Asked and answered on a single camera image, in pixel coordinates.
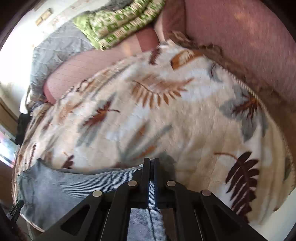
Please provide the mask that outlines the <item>gold wall switch plate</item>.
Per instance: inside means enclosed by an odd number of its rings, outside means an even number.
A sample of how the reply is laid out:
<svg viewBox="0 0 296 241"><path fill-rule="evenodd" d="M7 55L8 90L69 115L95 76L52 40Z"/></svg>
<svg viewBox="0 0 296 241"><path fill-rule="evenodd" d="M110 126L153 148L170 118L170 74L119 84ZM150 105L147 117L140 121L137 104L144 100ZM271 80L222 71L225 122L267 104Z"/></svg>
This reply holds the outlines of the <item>gold wall switch plate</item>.
<svg viewBox="0 0 296 241"><path fill-rule="evenodd" d="M40 25L43 21L47 20L53 13L51 8L47 9L44 13L41 14L40 17L35 21L36 25Z"/></svg>

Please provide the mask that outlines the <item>black cloth on bed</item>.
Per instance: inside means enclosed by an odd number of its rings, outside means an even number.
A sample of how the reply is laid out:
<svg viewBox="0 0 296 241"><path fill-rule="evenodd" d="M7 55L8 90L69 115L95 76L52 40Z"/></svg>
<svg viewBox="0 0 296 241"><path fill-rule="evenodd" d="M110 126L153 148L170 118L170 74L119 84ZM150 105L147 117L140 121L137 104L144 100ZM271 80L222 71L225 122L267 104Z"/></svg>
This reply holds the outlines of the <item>black cloth on bed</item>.
<svg viewBox="0 0 296 241"><path fill-rule="evenodd" d="M18 124L16 128L16 139L15 139L16 145L20 145L20 146L22 145L25 138L26 130L29 122L31 121L31 118L32 117L28 113L22 113L18 117Z"/></svg>

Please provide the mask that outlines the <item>grey quilted pillow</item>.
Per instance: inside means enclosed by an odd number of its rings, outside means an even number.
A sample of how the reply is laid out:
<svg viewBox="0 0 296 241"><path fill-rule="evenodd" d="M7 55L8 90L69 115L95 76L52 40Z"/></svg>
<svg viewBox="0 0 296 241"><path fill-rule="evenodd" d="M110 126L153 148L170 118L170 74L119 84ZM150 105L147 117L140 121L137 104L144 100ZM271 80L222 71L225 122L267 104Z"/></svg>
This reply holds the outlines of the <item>grey quilted pillow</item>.
<svg viewBox="0 0 296 241"><path fill-rule="evenodd" d="M51 33L33 51L30 87L33 94L43 94L44 84L62 63L91 50L88 38L69 20Z"/></svg>

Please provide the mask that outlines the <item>leaf pattern bed cover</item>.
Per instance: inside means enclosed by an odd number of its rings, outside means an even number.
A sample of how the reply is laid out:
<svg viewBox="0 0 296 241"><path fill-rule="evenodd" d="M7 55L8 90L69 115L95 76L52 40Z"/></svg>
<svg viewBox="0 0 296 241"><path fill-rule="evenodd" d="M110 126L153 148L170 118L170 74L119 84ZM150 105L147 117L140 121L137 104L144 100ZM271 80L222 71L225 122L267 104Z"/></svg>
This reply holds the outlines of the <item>leaf pattern bed cover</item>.
<svg viewBox="0 0 296 241"><path fill-rule="evenodd" d="M204 50L175 44L129 57L32 112L17 177L41 161L91 174L159 158L189 190L209 189L253 227L295 189L282 131L261 99Z"/></svg>

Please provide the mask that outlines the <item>pink red sofa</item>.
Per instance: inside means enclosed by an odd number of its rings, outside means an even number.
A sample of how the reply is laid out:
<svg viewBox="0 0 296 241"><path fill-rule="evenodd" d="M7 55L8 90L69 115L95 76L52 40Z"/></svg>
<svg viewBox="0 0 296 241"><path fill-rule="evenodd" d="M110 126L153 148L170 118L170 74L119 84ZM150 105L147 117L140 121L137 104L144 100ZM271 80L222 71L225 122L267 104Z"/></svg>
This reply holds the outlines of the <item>pink red sofa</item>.
<svg viewBox="0 0 296 241"><path fill-rule="evenodd" d="M165 40L203 49L245 80L267 104L288 139L295 139L295 39L268 1L167 1L156 23L113 49L71 57L46 80L54 103L98 70Z"/></svg>

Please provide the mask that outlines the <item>green patterned folded blanket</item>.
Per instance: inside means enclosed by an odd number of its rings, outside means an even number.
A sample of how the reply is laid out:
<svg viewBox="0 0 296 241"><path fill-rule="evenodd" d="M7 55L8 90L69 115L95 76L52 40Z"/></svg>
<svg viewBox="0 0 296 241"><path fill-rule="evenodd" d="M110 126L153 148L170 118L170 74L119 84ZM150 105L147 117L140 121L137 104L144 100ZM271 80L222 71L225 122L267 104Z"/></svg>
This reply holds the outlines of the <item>green patterned folded blanket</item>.
<svg viewBox="0 0 296 241"><path fill-rule="evenodd" d="M116 11L92 11L73 19L74 25L95 49L106 50L154 21L165 6L165 1L133 1Z"/></svg>

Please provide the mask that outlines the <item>blue denim pants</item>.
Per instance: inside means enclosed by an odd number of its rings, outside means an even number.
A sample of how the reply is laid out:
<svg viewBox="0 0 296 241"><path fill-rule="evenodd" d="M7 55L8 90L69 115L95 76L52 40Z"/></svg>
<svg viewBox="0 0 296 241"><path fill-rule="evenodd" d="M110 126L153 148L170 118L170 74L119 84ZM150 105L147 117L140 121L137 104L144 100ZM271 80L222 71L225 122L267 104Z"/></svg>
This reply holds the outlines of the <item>blue denim pants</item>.
<svg viewBox="0 0 296 241"><path fill-rule="evenodd" d="M17 177L17 197L24 201L22 216L41 230L47 230L95 190L116 190L132 179L143 165L128 169L104 169L91 174L72 170L54 170L41 161ZM154 193L149 192L146 209L132 209L128 240L166 240L163 216L155 207Z"/></svg>

